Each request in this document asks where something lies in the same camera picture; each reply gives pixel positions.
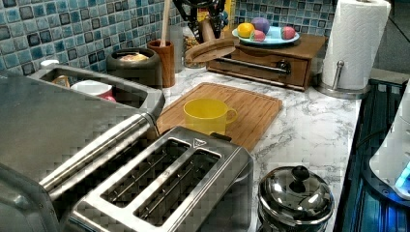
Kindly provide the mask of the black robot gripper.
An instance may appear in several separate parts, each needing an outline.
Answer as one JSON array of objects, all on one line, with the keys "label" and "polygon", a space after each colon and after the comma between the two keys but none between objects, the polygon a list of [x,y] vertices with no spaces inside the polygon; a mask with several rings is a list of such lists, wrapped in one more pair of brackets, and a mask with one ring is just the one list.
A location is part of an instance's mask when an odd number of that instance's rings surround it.
[{"label": "black robot gripper", "polygon": [[[197,10],[207,9],[211,14],[211,23],[215,38],[218,39],[225,27],[224,5],[226,0],[172,0],[182,19],[188,20],[188,26],[192,31],[195,39],[202,44],[203,38],[200,30],[200,24],[197,20]],[[184,5],[190,7],[188,14],[184,10]]]}]

